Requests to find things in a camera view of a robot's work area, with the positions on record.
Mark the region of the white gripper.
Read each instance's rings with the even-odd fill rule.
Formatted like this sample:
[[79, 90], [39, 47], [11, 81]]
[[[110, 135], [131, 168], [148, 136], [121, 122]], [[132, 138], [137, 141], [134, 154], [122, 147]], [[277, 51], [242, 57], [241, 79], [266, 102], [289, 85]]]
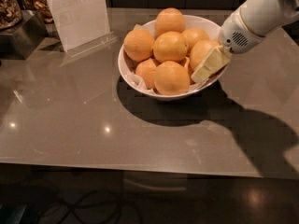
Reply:
[[222, 45], [208, 51], [193, 71], [192, 80], [206, 82], [231, 61], [232, 53], [248, 52], [263, 41], [264, 35], [264, 22], [255, 14], [255, 9], [238, 8], [221, 26], [219, 41]]

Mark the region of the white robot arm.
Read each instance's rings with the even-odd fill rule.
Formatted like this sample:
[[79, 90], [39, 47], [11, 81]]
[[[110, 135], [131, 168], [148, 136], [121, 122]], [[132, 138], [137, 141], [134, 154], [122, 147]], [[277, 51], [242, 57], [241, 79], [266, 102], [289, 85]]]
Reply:
[[299, 20], [299, 0], [247, 0], [221, 26], [219, 45], [211, 48], [192, 73], [195, 83], [205, 83], [230, 61], [259, 45], [278, 27]]

